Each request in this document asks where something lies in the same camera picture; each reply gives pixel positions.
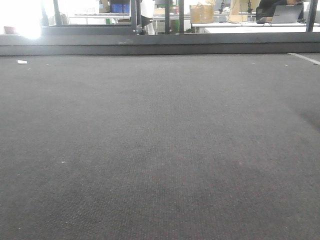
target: laptop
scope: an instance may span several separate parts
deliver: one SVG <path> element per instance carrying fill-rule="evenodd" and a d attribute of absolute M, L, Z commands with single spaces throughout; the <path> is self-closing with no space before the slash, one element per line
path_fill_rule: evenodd
<path fill-rule="evenodd" d="M 278 5 L 275 8 L 272 24 L 292 24 L 298 21 L 303 5 Z"/>

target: metal bar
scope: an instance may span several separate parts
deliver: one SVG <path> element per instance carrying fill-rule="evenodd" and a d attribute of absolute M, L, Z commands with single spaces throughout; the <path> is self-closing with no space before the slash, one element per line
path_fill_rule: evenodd
<path fill-rule="evenodd" d="M 179 33 L 185 32 L 185 0 L 179 0 Z"/>
<path fill-rule="evenodd" d="M 62 21 L 61 21 L 61 17 L 60 17 L 58 0 L 53 0 L 53 7 L 54 7 L 55 24 L 57 26 L 61 26 Z"/>
<path fill-rule="evenodd" d="M 131 27 L 132 27 L 132 32 L 133 33 L 138 33 L 137 32 L 137 4 L 136 4 L 136 0 L 130 0 L 130 8 L 131 8 Z"/>
<path fill-rule="evenodd" d="M 318 0 L 311 0 L 310 1 L 310 9 L 308 14 L 308 19 L 306 22 L 306 32 L 312 32 L 314 28 L 314 23 L 316 19 L 316 13 L 317 13 L 317 5 Z"/>
<path fill-rule="evenodd" d="M 141 2 L 140 0 L 136 0 L 136 24 L 141 25 Z"/>
<path fill-rule="evenodd" d="M 165 0 L 164 26 L 165 34 L 170 34 L 170 0 Z"/>

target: cardboard box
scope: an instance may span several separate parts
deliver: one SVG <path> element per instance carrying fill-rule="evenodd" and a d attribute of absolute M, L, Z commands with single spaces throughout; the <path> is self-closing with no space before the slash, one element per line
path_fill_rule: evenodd
<path fill-rule="evenodd" d="M 190 23 L 210 24 L 214 22 L 214 5 L 190 5 Z"/>
<path fill-rule="evenodd" d="M 154 15 L 165 15 L 165 9 L 164 8 L 155 8 L 153 11 Z"/>

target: table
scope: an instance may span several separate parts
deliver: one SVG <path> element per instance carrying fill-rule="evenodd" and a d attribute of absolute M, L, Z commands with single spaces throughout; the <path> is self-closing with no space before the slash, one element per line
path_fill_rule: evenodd
<path fill-rule="evenodd" d="M 256 22 L 224 22 L 224 23 L 203 23 L 192 24 L 199 33 L 225 34 L 225 33 L 298 33 L 305 32 L 305 23 L 265 23 Z M 319 23 L 314 24 L 313 31 L 320 32 Z"/>

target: white object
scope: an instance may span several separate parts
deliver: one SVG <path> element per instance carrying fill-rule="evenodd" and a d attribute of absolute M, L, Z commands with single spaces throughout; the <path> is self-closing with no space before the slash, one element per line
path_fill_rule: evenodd
<path fill-rule="evenodd" d="M 27 64 L 28 63 L 27 61 L 23 61 L 23 60 L 18 60 L 17 62 L 18 62 L 18 64 Z"/>

